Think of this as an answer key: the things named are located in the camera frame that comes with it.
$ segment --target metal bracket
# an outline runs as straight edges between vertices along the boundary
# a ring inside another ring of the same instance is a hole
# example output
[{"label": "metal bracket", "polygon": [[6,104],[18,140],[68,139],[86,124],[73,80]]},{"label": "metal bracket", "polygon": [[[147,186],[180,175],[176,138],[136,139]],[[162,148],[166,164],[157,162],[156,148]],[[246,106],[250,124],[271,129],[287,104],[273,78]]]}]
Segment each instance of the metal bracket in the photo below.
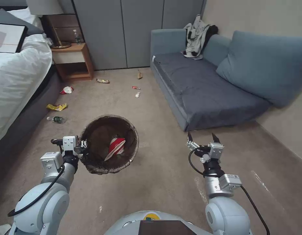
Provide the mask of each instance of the metal bracket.
[{"label": "metal bracket", "polygon": [[201,163],[209,162],[211,160],[210,156],[205,154],[200,158]]},{"label": "metal bracket", "polygon": [[82,140],[81,143],[74,148],[74,150],[78,154],[78,158],[83,158],[83,154],[87,154],[87,140]]},{"label": "metal bracket", "polygon": [[209,147],[211,148],[209,156],[210,158],[220,159],[222,155],[224,145],[220,143],[209,143]]},{"label": "metal bracket", "polygon": [[72,150],[73,155],[77,156],[77,153],[75,152],[75,147],[78,144],[78,136],[64,136],[63,137],[63,153],[62,156],[65,155],[65,151]]},{"label": "metal bracket", "polygon": [[232,191],[239,188],[242,182],[238,175],[224,174],[219,178],[219,185],[222,190]]},{"label": "metal bracket", "polygon": [[45,175],[58,174],[58,170],[63,164],[60,152],[47,152],[40,159]]},{"label": "metal bracket", "polygon": [[197,143],[192,142],[192,141],[189,141],[189,138],[188,138],[188,141],[187,141],[187,143],[186,143],[186,146],[187,146],[189,149],[191,149],[191,150],[194,150],[194,149],[200,147]]}]

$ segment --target sofa seat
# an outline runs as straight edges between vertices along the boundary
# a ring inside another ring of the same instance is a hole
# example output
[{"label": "sofa seat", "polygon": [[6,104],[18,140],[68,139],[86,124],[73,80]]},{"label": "sofa seat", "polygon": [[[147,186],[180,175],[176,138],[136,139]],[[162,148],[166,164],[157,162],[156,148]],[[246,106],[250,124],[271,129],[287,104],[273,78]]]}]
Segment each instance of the sofa seat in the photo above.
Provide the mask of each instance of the sofa seat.
[{"label": "sofa seat", "polygon": [[256,118],[270,106],[222,79],[217,66],[205,59],[192,60],[181,53],[155,55],[151,68],[156,69],[158,82],[164,83],[166,98],[171,96],[185,119],[178,120],[184,131],[236,125]]}]

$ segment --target snack wrapper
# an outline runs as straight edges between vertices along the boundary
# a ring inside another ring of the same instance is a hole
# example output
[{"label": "snack wrapper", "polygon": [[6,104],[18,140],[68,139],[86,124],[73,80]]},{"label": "snack wrapper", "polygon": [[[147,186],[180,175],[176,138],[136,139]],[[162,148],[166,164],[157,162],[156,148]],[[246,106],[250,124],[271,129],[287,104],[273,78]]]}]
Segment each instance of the snack wrapper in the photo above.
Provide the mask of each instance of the snack wrapper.
[{"label": "snack wrapper", "polygon": [[71,86],[65,86],[63,88],[63,90],[60,92],[60,94],[64,95],[64,94],[71,94],[73,91],[73,87]]},{"label": "snack wrapper", "polygon": [[108,148],[108,155],[104,161],[110,159],[114,154],[122,154],[124,152],[125,142],[125,138],[113,138]]},{"label": "snack wrapper", "polygon": [[138,79],[141,79],[141,78],[143,78],[143,75],[142,75],[142,73],[140,72],[140,70],[138,70],[139,72],[138,72],[138,76],[137,76],[137,78]]},{"label": "snack wrapper", "polygon": [[55,105],[48,104],[46,106],[46,108],[51,109],[51,110],[56,110],[56,111],[62,111],[66,107],[67,107],[66,103],[65,104],[55,104]]}]

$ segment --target nightstand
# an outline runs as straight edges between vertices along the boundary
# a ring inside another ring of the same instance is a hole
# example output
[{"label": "nightstand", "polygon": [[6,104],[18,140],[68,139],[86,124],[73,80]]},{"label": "nightstand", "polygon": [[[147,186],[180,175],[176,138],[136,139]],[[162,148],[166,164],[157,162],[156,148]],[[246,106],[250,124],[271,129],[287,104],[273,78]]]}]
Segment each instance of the nightstand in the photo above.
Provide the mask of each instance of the nightstand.
[{"label": "nightstand", "polygon": [[92,80],[93,65],[85,43],[72,43],[71,47],[52,49],[53,61],[64,81]]}]

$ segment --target yellow wrapper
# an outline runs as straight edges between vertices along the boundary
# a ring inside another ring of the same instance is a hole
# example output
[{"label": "yellow wrapper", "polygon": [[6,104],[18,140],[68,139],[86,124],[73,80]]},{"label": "yellow wrapper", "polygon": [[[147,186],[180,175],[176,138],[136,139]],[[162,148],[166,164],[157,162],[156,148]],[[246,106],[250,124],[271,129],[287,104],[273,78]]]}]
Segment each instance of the yellow wrapper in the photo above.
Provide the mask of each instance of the yellow wrapper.
[{"label": "yellow wrapper", "polygon": [[66,107],[67,107],[66,103],[65,104],[56,104],[56,105],[48,104],[46,106],[46,108],[51,109],[51,110],[56,110],[56,111],[62,111]]}]

